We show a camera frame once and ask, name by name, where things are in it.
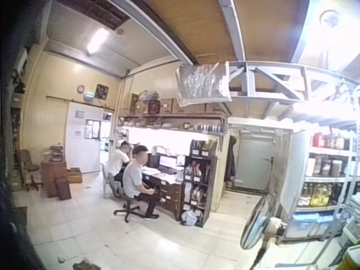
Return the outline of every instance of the office chair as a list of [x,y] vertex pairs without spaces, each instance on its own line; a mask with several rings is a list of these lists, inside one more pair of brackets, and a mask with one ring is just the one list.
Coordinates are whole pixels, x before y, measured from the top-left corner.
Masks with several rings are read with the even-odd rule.
[[109,178],[106,175],[106,169],[105,164],[100,163],[101,165],[101,172],[102,172],[102,189],[103,189],[103,197],[105,198],[105,192],[106,192],[106,184],[109,184]]
[[31,183],[25,183],[25,188],[29,191],[29,188],[34,188],[36,191],[39,190],[38,186],[44,185],[43,183],[37,183],[34,181],[33,172],[36,172],[40,169],[39,165],[33,164],[32,159],[30,157],[30,152],[28,149],[22,149],[20,151],[20,162],[23,164],[24,170],[30,173]]
[[121,189],[120,193],[117,192],[115,181],[114,181],[114,176],[111,173],[109,173],[109,184],[110,184],[110,188],[111,188],[112,193],[114,194],[114,196],[116,198],[118,198],[118,199],[123,198],[125,200],[125,202],[126,202],[123,205],[123,208],[125,208],[125,209],[123,209],[123,210],[115,210],[114,215],[116,215],[117,213],[126,213],[125,219],[124,219],[126,223],[129,223],[129,220],[128,220],[129,215],[136,215],[136,216],[138,216],[140,218],[144,218],[144,215],[142,215],[142,214],[140,214],[138,212],[135,212],[135,210],[140,209],[140,206],[135,206],[135,207],[131,208],[132,202],[135,202],[136,199],[126,196],[126,194],[124,192],[124,189]]

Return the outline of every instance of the hanging coat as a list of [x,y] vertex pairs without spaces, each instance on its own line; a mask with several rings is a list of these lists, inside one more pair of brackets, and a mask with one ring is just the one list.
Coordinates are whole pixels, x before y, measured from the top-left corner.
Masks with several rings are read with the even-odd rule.
[[224,181],[230,181],[232,176],[235,176],[235,158],[234,158],[234,145],[236,144],[236,138],[230,136],[229,149],[227,151],[226,169]]

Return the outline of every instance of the framed picture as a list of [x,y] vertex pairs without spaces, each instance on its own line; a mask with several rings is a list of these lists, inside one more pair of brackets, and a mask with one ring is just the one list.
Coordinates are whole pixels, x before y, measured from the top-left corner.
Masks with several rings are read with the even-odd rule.
[[100,100],[106,100],[108,92],[109,92],[109,87],[108,86],[98,84],[96,86],[95,98],[98,98]]

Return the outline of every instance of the white t-shirt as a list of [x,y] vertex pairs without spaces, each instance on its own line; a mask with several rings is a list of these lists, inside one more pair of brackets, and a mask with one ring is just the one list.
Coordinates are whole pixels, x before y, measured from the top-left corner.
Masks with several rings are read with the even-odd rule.
[[142,184],[142,166],[136,160],[125,168],[123,185],[126,196],[134,198],[140,194],[138,185]]
[[128,161],[129,157],[119,149],[116,149],[106,163],[107,172],[111,173],[112,176],[117,175],[122,168],[123,162]]

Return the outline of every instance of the brown chair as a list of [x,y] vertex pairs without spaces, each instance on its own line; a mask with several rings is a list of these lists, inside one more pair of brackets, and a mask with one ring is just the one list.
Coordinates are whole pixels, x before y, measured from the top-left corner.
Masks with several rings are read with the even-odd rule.
[[22,149],[20,151],[20,162],[22,163],[22,168],[28,173],[30,173],[30,177],[31,177],[31,183],[25,183],[26,190],[29,191],[29,188],[34,188],[38,191],[39,190],[38,186],[42,186],[43,183],[37,183],[34,181],[33,172],[39,170],[40,167],[39,165],[33,164],[29,150]]
[[125,215],[125,223],[129,223],[129,220],[128,220],[129,215],[136,215],[136,216],[138,216],[140,218],[144,218],[144,215],[142,215],[142,214],[140,214],[138,212],[135,212],[135,210],[140,209],[140,206],[135,206],[135,207],[131,208],[132,202],[135,202],[136,199],[126,196],[126,194],[124,192],[124,189],[121,190],[121,192],[120,192],[121,194],[119,194],[117,192],[116,186],[115,186],[115,181],[114,181],[114,176],[111,173],[109,173],[109,184],[110,184],[110,188],[111,188],[112,193],[114,194],[114,196],[116,198],[119,198],[119,199],[122,198],[126,202],[123,205],[123,208],[125,208],[125,209],[123,209],[123,210],[115,210],[114,215],[116,215],[117,213],[126,213],[126,215]]

